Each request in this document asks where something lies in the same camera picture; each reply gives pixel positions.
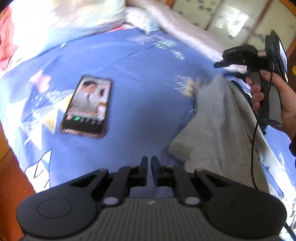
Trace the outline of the right hand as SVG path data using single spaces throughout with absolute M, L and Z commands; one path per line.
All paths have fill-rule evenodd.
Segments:
M 288 135 L 290 140 L 295 137 L 295 105 L 296 95 L 291 87 L 276 73 L 271 74 L 266 70 L 260 70 L 260 73 L 264 80 L 269 82 L 278 89 L 281 100 L 281 119 L 282 127 L 276 127 L 277 130 L 282 131 Z M 246 82 L 250 85 L 252 95 L 253 110 L 258 114 L 260 110 L 260 102 L 264 99 L 264 94 L 261 92 L 261 87 L 258 84 L 254 84 L 251 77 L 246 78 Z

